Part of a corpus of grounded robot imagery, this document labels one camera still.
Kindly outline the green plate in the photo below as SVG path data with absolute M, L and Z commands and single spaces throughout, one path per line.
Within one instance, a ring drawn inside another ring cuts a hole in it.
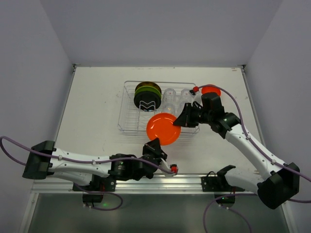
M 135 95 L 137 95 L 138 93 L 142 93 L 142 92 L 152 92 L 161 97 L 161 92 L 153 86 L 142 86 L 135 91 Z

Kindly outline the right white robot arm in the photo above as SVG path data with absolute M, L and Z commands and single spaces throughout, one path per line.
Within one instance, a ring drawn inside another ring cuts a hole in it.
M 257 194 L 270 209 L 289 200 L 299 192 L 300 172 L 295 163 L 286 164 L 272 155 L 242 125 L 234 114 L 225 111 L 221 98 L 214 92 L 201 96 L 202 104 L 186 103 L 174 126 L 194 128 L 208 124 L 223 139 L 235 146 L 256 168 L 257 174 L 228 165 L 215 177 L 204 177 L 203 182 L 223 191 L 226 187 L 238 187 Z

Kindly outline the aluminium mounting rail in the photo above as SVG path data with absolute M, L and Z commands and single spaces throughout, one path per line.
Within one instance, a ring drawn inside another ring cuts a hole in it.
M 140 181 L 117 181 L 116 194 L 201 194 L 203 174 L 181 174 L 172 178 L 156 174 L 152 179 Z M 35 180 L 32 193 L 72 193 L 73 183 L 57 178 Z

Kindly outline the olive brown plate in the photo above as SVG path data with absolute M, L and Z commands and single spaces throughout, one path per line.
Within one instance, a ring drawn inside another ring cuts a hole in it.
M 154 82 L 150 82 L 150 81 L 144 81 L 144 82 L 140 82 L 140 83 L 136 86 L 135 90 L 138 90 L 139 88 L 141 88 L 141 87 L 143 87 L 143 86 L 151 86 L 151 87 L 153 87 L 153 88 L 160 89 L 160 87 L 159 87 L 158 84 L 156 84 L 156 83 L 154 83 Z

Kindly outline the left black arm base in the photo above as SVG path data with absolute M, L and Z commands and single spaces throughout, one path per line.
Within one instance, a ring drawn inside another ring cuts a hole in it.
M 83 191 L 83 204 L 100 203 L 104 199 L 104 194 L 113 194 L 116 188 L 116 180 L 112 177 L 102 178 L 93 176 L 92 180 L 86 186 L 73 184 L 73 191 Z

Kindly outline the orange bowl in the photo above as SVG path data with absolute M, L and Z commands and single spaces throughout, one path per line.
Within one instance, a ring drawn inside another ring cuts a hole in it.
M 206 93 L 216 93 L 219 97 L 221 96 L 221 90 L 215 86 L 204 86 L 201 89 L 202 94 Z

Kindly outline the orange plate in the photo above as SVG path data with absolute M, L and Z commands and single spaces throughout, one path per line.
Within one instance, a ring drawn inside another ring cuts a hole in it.
M 181 127 L 174 126 L 176 116 L 159 113 L 152 116 L 146 125 L 146 134 L 150 140 L 159 139 L 162 146 L 174 143 L 181 134 Z

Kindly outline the clear glass back right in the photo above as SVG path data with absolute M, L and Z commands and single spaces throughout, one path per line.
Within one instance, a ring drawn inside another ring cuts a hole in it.
M 181 90 L 180 101 L 185 101 L 185 102 L 192 102 L 193 101 L 193 95 L 191 94 L 191 92 L 188 88 L 184 88 L 183 90 Z

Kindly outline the clear glass back left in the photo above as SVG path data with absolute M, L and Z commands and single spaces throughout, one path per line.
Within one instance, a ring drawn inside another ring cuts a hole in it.
M 176 99 L 176 91 L 173 88 L 167 88 L 163 93 L 163 101 L 168 103 L 175 102 Z

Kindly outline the clear glass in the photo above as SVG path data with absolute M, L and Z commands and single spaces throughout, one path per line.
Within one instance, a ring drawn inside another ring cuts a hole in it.
M 176 99 L 176 91 L 173 88 L 167 88 L 163 93 L 163 101 L 168 103 L 175 102 Z
M 181 101 L 181 102 L 179 103 L 179 106 L 178 106 L 178 108 L 177 108 L 177 110 L 176 110 L 176 116 L 177 116 L 177 117 L 180 116 L 180 114 L 182 113 L 182 111 L 183 111 L 184 106 L 185 106 L 186 103 L 188 103 L 186 100 L 183 100 L 183 101 Z
M 180 101 L 185 101 L 185 102 L 192 102 L 193 101 L 193 95 L 191 94 L 191 92 L 188 88 L 184 88 L 183 90 L 181 90 Z
M 162 108 L 163 113 L 176 114 L 175 104 L 173 102 L 165 102 Z

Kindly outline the clear glass front left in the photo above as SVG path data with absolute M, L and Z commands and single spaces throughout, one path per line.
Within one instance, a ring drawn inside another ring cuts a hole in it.
M 163 113 L 176 114 L 175 104 L 173 102 L 165 102 L 162 108 Z

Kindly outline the black plate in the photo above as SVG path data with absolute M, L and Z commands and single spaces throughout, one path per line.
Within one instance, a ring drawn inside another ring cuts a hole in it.
M 154 111 L 161 105 L 161 97 L 152 92 L 142 92 L 134 96 L 135 106 L 143 111 Z

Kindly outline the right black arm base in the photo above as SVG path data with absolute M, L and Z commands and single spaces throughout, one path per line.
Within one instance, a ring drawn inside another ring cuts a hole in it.
M 225 174 L 235 168 L 236 167 L 233 165 L 228 165 L 219 170 L 217 173 L 215 173 L 214 171 L 210 171 L 206 176 L 201 177 L 202 191 L 214 192 L 215 198 L 221 196 L 221 194 L 216 194 L 218 192 L 229 192 L 230 194 L 233 194 L 236 191 L 244 192 L 244 189 L 236 186 L 231 186 L 225 180 Z

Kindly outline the clear glass front right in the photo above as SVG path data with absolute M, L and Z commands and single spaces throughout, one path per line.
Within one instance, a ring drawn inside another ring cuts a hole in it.
M 178 108 L 177 108 L 177 110 L 176 110 L 176 116 L 177 116 L 177 117 L 180 116 L 180 114 L 182 113 L 182 111 L 183 111 L 184 106 L 185 106 L 186 103 L 188 103 L 186 100 L 183 100 L 183 101 L 181 101 L 181 102 L 179 103 L 179 106 L 178 106 Z

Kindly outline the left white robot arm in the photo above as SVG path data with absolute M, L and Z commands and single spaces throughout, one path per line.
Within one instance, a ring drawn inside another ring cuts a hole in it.
M 68 180 L 80 186 L 87 186 L 95 177 L 112 178 L 119 181 L 135 180 L 142 177 L 151 179 L 157 170 L 171 176 L 159 140 L 144 145 L 143 155 L 117 153 L 111 156 L 87 156 L 55 148 L 55 142 L 44 141 L 31 148 L 23 178 L 43 180 L 48 176 Z

